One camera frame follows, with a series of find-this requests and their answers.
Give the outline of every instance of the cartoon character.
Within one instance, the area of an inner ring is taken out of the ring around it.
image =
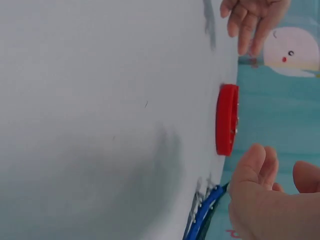
[[[319,46],[314,37],[298,27],[279,27],[266,38],[263,61],[273,71],[290,77],[317,77]]]

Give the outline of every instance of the white board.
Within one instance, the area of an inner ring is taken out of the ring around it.
[[[0,239],[182,238],[224,162],[237,54],[219,4],[213,52],[202,1],[1,2]]]

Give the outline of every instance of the gray smudge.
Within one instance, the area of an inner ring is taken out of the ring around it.
[[[205,17],[205,28],[204,31],[210,37],[211,50],[216,48],[216,26],[215,26],[215,14],[212,7],[211,0],[203,0],[204,5],[204,17]]]

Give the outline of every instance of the white cartoon face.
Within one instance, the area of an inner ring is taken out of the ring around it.
[[[319,58],[317,41],[298,27],[274,29],[263,45],[263,61],[269,67],[318,71]]]

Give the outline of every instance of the red disc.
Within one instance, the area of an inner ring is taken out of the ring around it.
[[[239,87],[225,84],[221,87],[215,116],[215,144],[219,155],[230,156],[238,124]]]

